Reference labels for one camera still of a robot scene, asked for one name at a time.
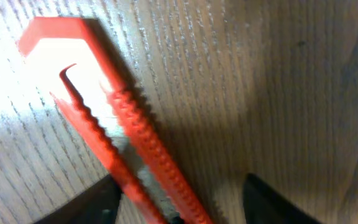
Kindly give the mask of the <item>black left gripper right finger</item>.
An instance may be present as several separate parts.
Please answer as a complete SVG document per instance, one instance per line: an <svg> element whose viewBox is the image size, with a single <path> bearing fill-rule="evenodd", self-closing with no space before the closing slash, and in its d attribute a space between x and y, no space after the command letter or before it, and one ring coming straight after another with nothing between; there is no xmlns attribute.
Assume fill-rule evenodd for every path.
<svg viewBox="0 0 358 224"><path fill-rule="evenodd" d="M242 195L247 224L319 224L255 174L247 174Z"/></svg>

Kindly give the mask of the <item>red utility knife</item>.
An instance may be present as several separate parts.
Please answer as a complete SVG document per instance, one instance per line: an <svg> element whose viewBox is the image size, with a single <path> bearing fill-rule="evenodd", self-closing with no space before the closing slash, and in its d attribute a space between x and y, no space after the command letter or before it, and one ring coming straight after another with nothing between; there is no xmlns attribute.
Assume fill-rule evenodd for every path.
<svg viewBox="0 0 358 224"><path fill-rule="evenodd" d="M119 125L136 148L138 155L149 167L180 214L180 218L185 223L211 223L212 220L205 208L168 153L122 76L117 60L113 57L113 46L109 37L101 29L96 29L90 19L35 17L30 21L17 45L21 54L29 58L47 40L52 41L51 46L48 47L50 53L42 53L37 63L56 66L56 73L70 98L65 100L56 91L51 91L51 96L121 190L143 213L144 218L149 223L166 222L138 178L119 155L117 147L106 135L104 128L91 114L91 109L85 105L80 92L67 77L67 71L79 64L81 54L69 56L65 47L58 46L58 40L69 42L78 40L90 52L90 58L85 61L85 64L89 65L91 60L94 60L96 69L101 71L102 76L106 78L106 85L101 89L106 96L107 104L112 108Z"/></svg>

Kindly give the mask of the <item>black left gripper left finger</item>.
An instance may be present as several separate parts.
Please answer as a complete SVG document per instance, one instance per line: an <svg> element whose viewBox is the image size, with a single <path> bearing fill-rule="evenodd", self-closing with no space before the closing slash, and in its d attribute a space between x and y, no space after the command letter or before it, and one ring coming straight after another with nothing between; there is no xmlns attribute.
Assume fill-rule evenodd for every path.
<svg viewBox="0 0 358 224"><path fill-rule="evenodd" d="M122 190L107 175L35 224L115 224Z"/></svg>

